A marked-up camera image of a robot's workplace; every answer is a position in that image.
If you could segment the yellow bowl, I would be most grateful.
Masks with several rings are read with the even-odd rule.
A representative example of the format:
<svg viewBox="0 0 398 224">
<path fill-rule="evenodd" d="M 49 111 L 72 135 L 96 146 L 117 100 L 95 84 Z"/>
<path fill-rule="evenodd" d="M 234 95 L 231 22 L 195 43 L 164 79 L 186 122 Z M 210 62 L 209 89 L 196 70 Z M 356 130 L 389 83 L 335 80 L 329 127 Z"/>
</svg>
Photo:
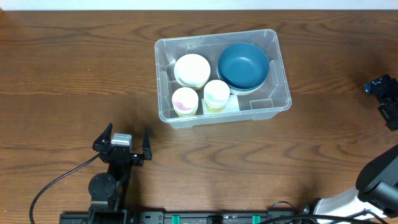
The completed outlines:
<svg viewBox="0 0 398 224">
<path fill-rule="evenodd" d="M 196 85 L 196 86 L 194 86 L 194 85 L 187 85 L 187 84 L 183 84 L 183 83 L 181 83 L 180 85 L 181 85 L 182 87 L 191 88 L 191 89 L 197 91 L 197 90 L 200 90 L 201 88 L 203 88 L 203 87 L 205 86 L 205 83 L 202 83 L 201 85 Z"/>
</svg>

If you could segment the yellow cup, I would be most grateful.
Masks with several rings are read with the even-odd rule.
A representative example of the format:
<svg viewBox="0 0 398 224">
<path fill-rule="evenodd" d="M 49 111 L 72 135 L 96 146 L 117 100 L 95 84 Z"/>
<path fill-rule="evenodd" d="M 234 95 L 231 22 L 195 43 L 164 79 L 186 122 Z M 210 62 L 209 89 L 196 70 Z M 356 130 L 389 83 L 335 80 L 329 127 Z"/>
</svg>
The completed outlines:
<svg viewBox="0 0 398 224">
<path fill-rule="evenodd" d="M 176 112 L 177 113 L 177 115 L 179 116 L 179 117 L 187 117 L 187 116 L 195 116 L 196 115 L 196 111 L 194 111 L 194 112 L 192 112 L 192 113 L 178 113 L 178 112 Z"/>
<path fill-rule="evenodd" d="M 224 106 L 219 107 L 219 108 L 212 107 L 212 106 L 210 106 L 208 104 L 206 104 L 205 106 L 206 106 L 207 113 L 214 113 L 214 114 L 215 113 L 221 113 L 224 110 Z"/>
</svg>

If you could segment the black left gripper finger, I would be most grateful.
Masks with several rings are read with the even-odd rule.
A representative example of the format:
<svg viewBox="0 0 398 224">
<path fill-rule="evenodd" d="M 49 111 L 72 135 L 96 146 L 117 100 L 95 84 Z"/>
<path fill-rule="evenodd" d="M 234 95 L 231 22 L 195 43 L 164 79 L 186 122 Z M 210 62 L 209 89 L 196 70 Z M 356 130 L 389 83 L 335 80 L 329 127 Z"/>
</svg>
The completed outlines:
<svg viewBox="0 0 398 224">
<path fill-rule="evenodd" d="M 150 147 L 149 141 L 149 128 L 146 128 L 144 133 L 144 139 L 142 142 L 142 151 L 144 155 L 144 160 L 151 160 L 152 159 L 152 151 Z"/>
<path fill-rule="evenodd" d="M 111 133 L 113 124 L 109 123 L 105 130 L 93 142 L 93 150 L 96 152 L 103 152 L 111 144 Z"/>
</svg>

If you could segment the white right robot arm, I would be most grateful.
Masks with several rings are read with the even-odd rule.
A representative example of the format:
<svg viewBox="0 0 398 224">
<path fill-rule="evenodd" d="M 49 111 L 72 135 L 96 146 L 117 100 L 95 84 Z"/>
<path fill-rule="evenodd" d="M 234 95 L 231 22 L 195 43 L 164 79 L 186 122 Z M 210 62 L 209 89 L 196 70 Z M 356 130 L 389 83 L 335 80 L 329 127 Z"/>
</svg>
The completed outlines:
<svg viewBox="0 0 398 224">
<path fill-rule="evenodd" d="M 385 74 L 364 84 L 364 90 L 379 102 L 378 110 L 390 131 L 397 131 L 397 79 Z M 307 205 L 304 214 L 369 219 L 397 217 L 397 146 L 367 163 L 356 185 L 331 198 Z"/>
</svg>

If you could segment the white bowl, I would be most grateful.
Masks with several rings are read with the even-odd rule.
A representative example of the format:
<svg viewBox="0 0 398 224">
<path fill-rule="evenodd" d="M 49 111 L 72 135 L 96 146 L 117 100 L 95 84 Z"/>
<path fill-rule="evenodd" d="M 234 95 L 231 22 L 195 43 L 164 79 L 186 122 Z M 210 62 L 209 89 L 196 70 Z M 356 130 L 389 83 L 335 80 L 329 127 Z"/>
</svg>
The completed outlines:
<svg viewBox="0 0 398 224">
<path fill-rule="evenodd" d="M 211 67 L 207 59 L 198 54 L 180 57 L 174 66 L 174 75 L 179 84 L 201 85 L 210 78 Z"/>
</svg>

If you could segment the pale mint cup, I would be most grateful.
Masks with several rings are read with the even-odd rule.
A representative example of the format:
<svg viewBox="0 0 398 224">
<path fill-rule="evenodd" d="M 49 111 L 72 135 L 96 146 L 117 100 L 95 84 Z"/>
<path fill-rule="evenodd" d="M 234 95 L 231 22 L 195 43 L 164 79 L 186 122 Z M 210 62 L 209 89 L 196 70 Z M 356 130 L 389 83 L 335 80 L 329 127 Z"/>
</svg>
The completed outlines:
<svg viewBox="0 0 398 224">
<path fill-rule="evenodd" d="M 204 87 L 204 100 L 213 108 L 224 107 L 230 96 L 229 86 L 221 80 L 212 80 Z"/>
</svg>

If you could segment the pink cup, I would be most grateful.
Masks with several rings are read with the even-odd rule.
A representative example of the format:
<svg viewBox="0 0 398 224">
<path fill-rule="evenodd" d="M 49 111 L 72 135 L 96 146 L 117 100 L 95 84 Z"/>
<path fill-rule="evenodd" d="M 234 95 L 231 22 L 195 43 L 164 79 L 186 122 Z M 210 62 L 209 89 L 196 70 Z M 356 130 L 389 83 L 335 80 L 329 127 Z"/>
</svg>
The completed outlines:
<svg viewBox="0 0 398 224">
<path fill-rule="evenodd" d="M 178 114 L 192 114 L 198 109 L 198 94 L 188 87 L 177 89 L 172 95 L 172 105 Z"/>
</svg>

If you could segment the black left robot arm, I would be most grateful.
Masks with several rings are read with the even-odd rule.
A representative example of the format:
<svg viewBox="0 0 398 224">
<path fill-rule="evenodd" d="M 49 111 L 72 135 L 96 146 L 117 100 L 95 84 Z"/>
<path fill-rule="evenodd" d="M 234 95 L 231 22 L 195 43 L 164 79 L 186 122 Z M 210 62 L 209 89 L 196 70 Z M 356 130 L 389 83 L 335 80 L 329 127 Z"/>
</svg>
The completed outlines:
<svg viewBox="0 0 398 224">
<path fill-rule="evenodd" d="M 89 183 L 91 208 L 99 211 L 117 211 L 124 203 L 127 188 L 134 166 L 143 166 L 145 160 L 152 159 L 149 130 L 144 133 L 142 152 L 133 153 L 133 138 L 130 134 L 112 133 L 110 123 L 93 142 L 93 150 L 108 165 L 106 172 L 95 175 Z"/>
</svg>

